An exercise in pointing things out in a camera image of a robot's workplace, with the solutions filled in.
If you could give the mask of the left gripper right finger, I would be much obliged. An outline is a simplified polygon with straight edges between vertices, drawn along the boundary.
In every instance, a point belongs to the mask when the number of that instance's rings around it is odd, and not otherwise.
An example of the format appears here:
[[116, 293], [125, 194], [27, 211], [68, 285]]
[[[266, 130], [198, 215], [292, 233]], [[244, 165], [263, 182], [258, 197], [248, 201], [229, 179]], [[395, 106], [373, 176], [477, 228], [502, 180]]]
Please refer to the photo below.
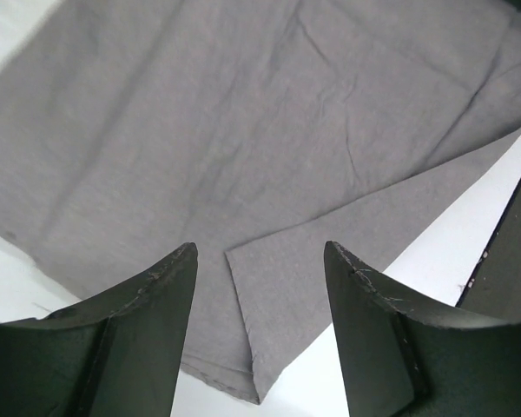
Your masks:
[[521, 321], [455, 308], [324, 249], [352, 416], [521, 416]]

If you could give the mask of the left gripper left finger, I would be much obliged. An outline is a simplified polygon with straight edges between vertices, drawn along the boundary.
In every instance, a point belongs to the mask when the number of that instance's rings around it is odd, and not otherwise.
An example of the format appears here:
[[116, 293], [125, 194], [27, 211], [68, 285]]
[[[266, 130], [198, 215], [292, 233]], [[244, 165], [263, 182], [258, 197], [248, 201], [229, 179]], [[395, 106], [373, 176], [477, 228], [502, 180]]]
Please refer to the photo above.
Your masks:
[[198, 250], [42, 319], [0, 323], [0, 416], [168, 416]]

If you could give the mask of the grey long sleeve shirt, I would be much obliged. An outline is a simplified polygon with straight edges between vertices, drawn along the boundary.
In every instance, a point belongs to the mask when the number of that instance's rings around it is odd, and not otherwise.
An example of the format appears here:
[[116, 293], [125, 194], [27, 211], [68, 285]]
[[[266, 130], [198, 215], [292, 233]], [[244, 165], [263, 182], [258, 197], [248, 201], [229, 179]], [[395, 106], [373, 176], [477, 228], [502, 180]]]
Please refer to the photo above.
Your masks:
[[259, 404], [521, 129], [508, 1], [62, 1], [0, 70], [0, 236], [90, 297], [183, 242], [185, 372]]

